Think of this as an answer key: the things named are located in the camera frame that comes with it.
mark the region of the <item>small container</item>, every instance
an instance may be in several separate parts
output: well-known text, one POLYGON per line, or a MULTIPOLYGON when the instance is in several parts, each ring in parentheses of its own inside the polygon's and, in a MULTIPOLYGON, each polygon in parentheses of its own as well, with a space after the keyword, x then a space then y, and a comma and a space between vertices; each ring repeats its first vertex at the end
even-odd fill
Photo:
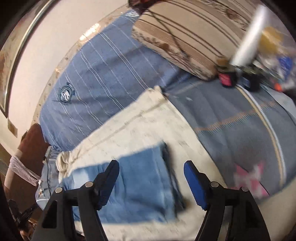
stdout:
POLYGON ((233 88, 237 84, 238 76, 234 66, 217 66, 217 71, 220 82, 223 87, 233 88))
POLYGON ((242 84, 247 91, 259 91, 261 79, 262 74, 257 68, 245 67, 243 69, 242 84))

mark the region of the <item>white tube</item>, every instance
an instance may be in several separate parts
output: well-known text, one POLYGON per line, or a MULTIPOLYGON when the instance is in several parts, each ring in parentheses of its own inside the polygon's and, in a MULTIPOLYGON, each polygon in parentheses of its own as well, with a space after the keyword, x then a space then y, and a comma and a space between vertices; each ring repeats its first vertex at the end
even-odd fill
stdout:
POLYGON ((258 43, 267 21, 268 8, 263 5, 258 6, 237 52, 230 61, 231 65, 240 67, 251 63, 256 54, 258 43))

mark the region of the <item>blue gripper pad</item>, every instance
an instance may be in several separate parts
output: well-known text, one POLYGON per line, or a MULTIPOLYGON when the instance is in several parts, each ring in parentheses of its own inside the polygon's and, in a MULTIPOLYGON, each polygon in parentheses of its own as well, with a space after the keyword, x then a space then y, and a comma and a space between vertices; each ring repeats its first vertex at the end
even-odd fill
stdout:
POLYGON ((184 175, 189 184, 191 192, 198 206, 201 206, 203 210, 207 209, 207 199, 205 184, 210 183, 210 180, 204 173, 200 173, 192 161, 187 161, 184 164, 184 175))

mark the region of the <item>pillow logo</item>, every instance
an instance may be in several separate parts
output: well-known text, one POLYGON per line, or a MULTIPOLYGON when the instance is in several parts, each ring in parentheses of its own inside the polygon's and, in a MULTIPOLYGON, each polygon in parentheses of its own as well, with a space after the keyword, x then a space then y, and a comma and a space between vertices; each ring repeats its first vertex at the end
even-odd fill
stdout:
POLYGON ((69 82, 59 89, 58 97, 60 102, 69 103, 73 95, 75 95, 75 90, 69 82))

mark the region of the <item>pillow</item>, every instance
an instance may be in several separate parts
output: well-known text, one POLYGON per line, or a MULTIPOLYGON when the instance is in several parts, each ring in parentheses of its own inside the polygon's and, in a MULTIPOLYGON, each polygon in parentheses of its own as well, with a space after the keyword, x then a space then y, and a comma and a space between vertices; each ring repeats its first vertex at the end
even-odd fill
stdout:
POLYGON ((165 0, 135 22, 134 39, 180 68, 208 80, 216 59, 230 58, 255 11, 250 0, 165 0))

